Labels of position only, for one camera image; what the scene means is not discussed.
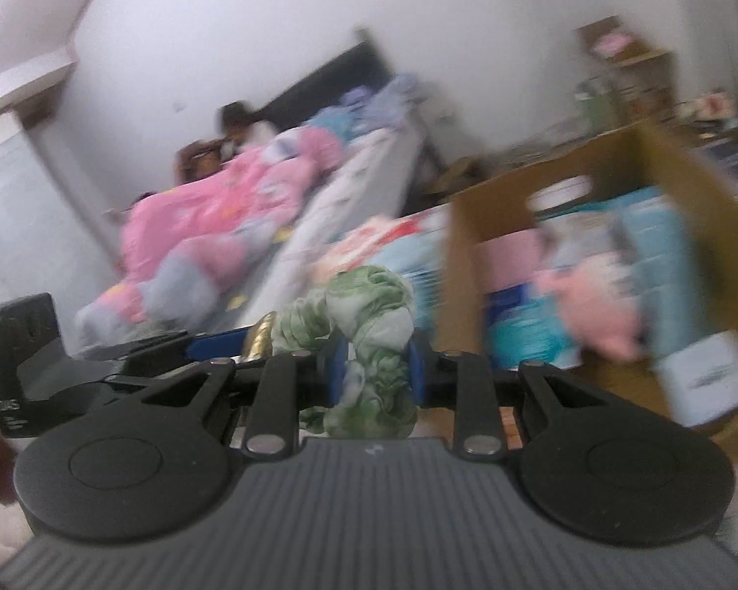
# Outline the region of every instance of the black headboard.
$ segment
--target black headboard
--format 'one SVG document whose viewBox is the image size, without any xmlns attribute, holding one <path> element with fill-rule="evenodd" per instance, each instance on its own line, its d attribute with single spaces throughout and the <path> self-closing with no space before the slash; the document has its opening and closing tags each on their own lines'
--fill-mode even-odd
<svg viewBox="0 0 738 590">
<path fill-rule="evenodd" d="M 356 33 L 359 44 L 268 102 L 258 110 L 258 116 L 276 125 L 280 131 L 287 130 L 301 125 L 321 108 L 336 104 L 344 93 L 356 86 L 368 86 L 377 92 L 388 84 L 394 74 L 368 30 L 358 29 Z"/>
</svg>

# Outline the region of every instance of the silver rivet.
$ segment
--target silver rivet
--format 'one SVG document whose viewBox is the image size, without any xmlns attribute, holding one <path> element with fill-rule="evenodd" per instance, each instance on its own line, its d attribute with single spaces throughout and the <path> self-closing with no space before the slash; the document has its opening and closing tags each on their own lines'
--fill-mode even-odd
<svg viewBox="0 0 738 590">
<path fill-rule="evenodd" d="M 503 442 L 489 435 L 472 435 L 467 437 L 464 447 L 470 455 L 494 455 L 503 447 Z"/>
<path fill-rule="evenodd" d="M 256 455 L 275 455 L 284 450 L 286 442 L 279 435 L 255 435 L 246 447 Z"/>
</svg>

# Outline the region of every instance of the gray ribbed surface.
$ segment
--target gray ribbed surface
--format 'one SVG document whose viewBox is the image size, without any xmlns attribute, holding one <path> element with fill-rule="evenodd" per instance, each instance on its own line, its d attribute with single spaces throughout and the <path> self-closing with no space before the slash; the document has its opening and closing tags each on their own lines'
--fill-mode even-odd
<svg viewBox="0 0 738 590">
<path fill-rule="evenodd" d="M 667 548 L 594 544 L 525 506 L 498 467 L 438 440 L 309 440 L 252 467 L 196 526 L 151 544 L 42 537 L 0 572 L 28 590 L 738 590 L 708 538 Z"/>
</svg>

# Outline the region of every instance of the green and white cloth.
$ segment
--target green and white cloth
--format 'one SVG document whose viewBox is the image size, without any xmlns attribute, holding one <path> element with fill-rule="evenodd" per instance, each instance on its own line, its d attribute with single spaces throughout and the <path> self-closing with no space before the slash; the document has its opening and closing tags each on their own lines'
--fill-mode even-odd
<svg viewBox="0 0 738 590">
<path fill-rule="evenodd" d="M 339 403 L 301 412 L 301 427 L 330 437 L 407 437 L 416 412 L 402 354 L 415 318 L 411 285 L 376 265 L 339 273 L 280 312 L 274 352 L 319 350 L 338 328 L 352 343 Z"/>
</svg>

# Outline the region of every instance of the white tag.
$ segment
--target white tag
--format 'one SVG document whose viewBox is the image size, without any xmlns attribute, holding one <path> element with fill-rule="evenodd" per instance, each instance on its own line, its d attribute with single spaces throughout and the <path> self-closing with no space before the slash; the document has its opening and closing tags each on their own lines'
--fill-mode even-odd
<svg viewBox="0 0 738 590">
<path fill-rule="evenodd" d="M 691 427 L 738 408 L 738 335 L 706 337 L 659 362 L 673 420 Z"/>
</svg>

